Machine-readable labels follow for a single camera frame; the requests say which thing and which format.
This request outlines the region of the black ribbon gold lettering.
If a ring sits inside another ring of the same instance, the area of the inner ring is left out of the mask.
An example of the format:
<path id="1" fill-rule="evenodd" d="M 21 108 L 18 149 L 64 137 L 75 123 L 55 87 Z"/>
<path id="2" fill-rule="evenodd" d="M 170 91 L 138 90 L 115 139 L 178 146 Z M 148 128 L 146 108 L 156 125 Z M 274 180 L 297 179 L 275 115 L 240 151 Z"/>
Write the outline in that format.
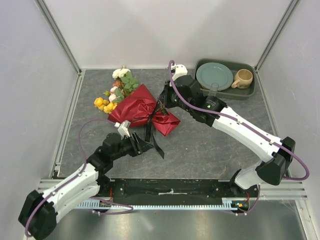
<path id="1" fill-rule="evenodd" d="M 160 112 L 163 116 L 168 116 L 169 113 L 166 110 L 165 107 L 166 103 L 166 97 L 164 95 L 160 95 L 157 100 L 155 101 L 155 104 L 152 105 L 147 112 L 147 122 L 145 127 L 145 137 L 144 140 L 148 143 L 152 141 L 154 149 L 157 151 L 157 153 L 161 156 L 162 159 L 165 158 L 165 152 L 163 149 L 158 145 L 155 133 L 158 131 L 155 124 L 153 123 L 153 117 Z"/>

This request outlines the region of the flower bouquet red paper wrap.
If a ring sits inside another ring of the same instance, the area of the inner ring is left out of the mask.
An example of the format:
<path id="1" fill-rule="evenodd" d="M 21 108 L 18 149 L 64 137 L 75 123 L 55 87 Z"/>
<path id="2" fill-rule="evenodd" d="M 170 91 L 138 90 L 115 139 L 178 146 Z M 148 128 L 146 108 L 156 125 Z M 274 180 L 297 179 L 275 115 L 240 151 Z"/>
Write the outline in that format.
<path id="1" fill-rule="evenodd" d="M 149 89 L 133 76 L 130 69 L 121 67 L 113 71 L 112 88 L 104 92 L 107 99 L 98 97 L 94 106 L 108 115 L 114 123 L 130 122 L 132 127 L 144 126 L 146 129 L 148 109 L 156 103 Z M 168 116 L 158 112 L 152 119 L 157 131 L 167 136 L 179 124 L 180 120 L 168 111 Z"/>

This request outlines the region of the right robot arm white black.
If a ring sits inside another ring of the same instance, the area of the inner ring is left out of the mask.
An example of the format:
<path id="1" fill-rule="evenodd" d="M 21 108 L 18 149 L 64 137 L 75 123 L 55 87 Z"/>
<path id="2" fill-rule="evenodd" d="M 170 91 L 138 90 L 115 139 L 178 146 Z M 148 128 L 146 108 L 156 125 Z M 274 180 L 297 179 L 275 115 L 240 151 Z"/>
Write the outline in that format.
<path id="1" fill-rule="evenodd" d="M 200 84 L 190 75 L 180 76 L 172 87 L 166 81 L 158 100 L 167 108 L 179 107 L 197 122 L 220 130 L 233 137 L 259 158 L 258 162 L 238 170 L 229 184 L 235 197 L 261 182 L 278 186 L 284 178 L 293 157 L 296 142 L 269 134 L 238 115 L 230 106 L 216 96 L 202 93 Z"/>

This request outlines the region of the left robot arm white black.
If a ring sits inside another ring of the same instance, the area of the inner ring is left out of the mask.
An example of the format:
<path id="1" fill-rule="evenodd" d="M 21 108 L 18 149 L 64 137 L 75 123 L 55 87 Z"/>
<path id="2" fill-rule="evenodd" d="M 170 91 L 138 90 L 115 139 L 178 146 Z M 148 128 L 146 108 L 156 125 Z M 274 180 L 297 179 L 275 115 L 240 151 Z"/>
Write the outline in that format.
<path id="1" fill-rule="evenodd" d="M 139 156 L 153 147 L 136 133 L 124 137 L 109 133 L 74 173 L 43 192 L 33 190 L 26 196 L 18 217 L 25 236 L 36 240 L 48 237 L 59 221 L 80 203 L 109 193 L 110 179 L 106 173 L 115 160 L 127 155 Z"/>

